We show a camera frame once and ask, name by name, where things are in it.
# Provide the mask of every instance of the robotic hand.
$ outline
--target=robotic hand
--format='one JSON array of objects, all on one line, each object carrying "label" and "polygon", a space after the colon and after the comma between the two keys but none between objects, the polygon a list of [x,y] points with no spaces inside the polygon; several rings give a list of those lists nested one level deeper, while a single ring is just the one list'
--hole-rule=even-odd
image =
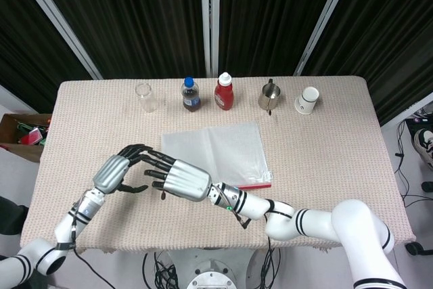
[{"label": "robotic hand", "polygon": [[151,149],[143,144],[130,145],[117,155],[111,156],[94,176],[95,187],[86,191],[74,203],[56,227],[56,246],[42,238],[37,238],[25,245],[14,257],[0,261],[0,289],[13,288],[25,282],[34,269],[43,275],[57,271],[62,266],[68,251],[75,249],[78,235],[101,208],[105,195],[112,194],[116,190],[130,193],[146,190],[147,185],[131,187],[122,182],[129,168],[146,156],[141,153]]},{"label": "robotic hand", "polygon": [[[262,199],[225,183],[212,184],[206,171],[182,160],[155,151],[148,154],[162,160],[146,155],[142,158],[164,171],[145,171],[145,175],[161,180],[153,182],[152,186],[163,193],[191,201],[208,197],[214,205],[231,211],[243,228],[250,220],[268,214],[265,232],[274,240],[309,236],[341,243],[350,264],[354,289],[406,288],[385,255],[394,246],[394,236],[365,203],[346,200],[337,204],[332,212],[295,210],[284,202]],[[240,216],[248,220],[242,222]]]}]

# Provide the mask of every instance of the beige tablecloth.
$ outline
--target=beige tablecloth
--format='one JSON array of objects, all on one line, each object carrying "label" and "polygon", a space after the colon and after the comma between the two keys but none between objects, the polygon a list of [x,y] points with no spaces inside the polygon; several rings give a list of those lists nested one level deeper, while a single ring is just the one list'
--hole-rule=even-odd
[{"label": "beige tablecloth", "polygon": [[[367,203],[394,232],[396,242],[414,238],[363,79],[354,76],[275,77],[282,98],[272,116],[258,107],[268,78],[234,78],[235,105],[226,112],[213,99],[214,79],[198,79],[203,106],[188,112],[179,79],[150,80],[160,106],[145,113],[135,97],[138,80],[72,81],[58,92],[21,245],[37,237],[55,242],[54,229],[87,188],[108,157],[131,143],[160,149],[163,133],[256,121],[269,169],[271,188],[254,190],[295,208],[331,210],[347,198]],[[320,90],[312,115],[294,109],[308,85]],[[125,183],[150,184],[149,168],[134,166]],[[105,251],[203,247],[265,247],[265,220],[247,230],[231,213],[207,200],[190,202],[149,188],[141,194],[116,192],[106,197],[78,238],[80,248]],[[298,237],[280,246],[329,248],[335,243]]]}]

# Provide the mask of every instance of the stainless steel pitcher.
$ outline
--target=stainless steel pitcher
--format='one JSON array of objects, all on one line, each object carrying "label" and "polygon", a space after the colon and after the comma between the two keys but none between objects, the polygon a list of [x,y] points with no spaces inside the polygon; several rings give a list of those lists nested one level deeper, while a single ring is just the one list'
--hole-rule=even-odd
[{"label": "stainless steel pitcher", "polygon": [[281,89],[273,83],[273,79],[269,79],[269,82],[262,88],[262,93],[258,98],[258,105],[271,115],[271,110],[277,106],[280,94]]}]

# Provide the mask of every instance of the plastic bag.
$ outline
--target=plastic bag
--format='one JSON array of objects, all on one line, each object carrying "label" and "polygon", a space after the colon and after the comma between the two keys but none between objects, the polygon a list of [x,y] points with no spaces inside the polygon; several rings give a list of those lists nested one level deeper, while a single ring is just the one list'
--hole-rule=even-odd
[{"label": "plastic bag", "polygon": [[271,186],[273,176],[254,122],[164,134],[162,152],[204,169],[213,183],[244,190]]}]

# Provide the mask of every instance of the empty glass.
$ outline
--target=empty glass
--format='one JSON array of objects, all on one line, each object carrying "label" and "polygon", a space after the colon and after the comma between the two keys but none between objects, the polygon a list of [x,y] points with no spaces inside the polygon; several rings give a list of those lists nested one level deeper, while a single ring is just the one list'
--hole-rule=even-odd
[{"label": "empty glass", "polygon": [[140,83],[135,86],[135,93],[138,100],[146,112],[153,112],[156,110],[156,98],[152,88],[147,83]]}]

